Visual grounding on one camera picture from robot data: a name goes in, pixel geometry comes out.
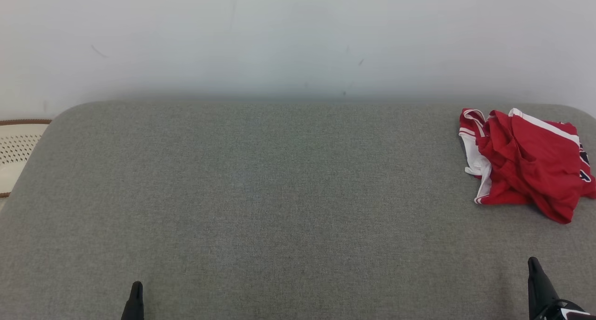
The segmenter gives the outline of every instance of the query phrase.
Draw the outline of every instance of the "red fabric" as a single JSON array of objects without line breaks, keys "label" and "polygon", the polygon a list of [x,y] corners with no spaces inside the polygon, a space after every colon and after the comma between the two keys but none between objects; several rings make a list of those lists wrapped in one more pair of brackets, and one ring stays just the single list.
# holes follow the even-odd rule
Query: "red fabric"
[{"label": "red fabric", "polygon": [[[550,124],[577,135],[571,124]],[[572,140],[498,111],[490,112],[482,130],[476,144],[492,164],[492,186],[482,204],[534,201],[547,217],[569,223],[579,197],[596,197],[589,165],[578,158],[583,150]]]}]

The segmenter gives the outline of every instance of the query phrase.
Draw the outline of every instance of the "folded cloth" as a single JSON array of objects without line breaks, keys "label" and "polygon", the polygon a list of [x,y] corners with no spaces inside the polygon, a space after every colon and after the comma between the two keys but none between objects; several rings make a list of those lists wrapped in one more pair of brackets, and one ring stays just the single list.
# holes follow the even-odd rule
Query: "folded cloth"
[{"label": "folded cloth", "polygon": [[481,174],[478,204],[535,203],[547,217],[569,223],[579,197],[596,198],[588,157],[572,124],[541,121],[516,108],[509,114],[493,110],[488,119],[479,110],[464,109],[460,136],[466,172]]}]

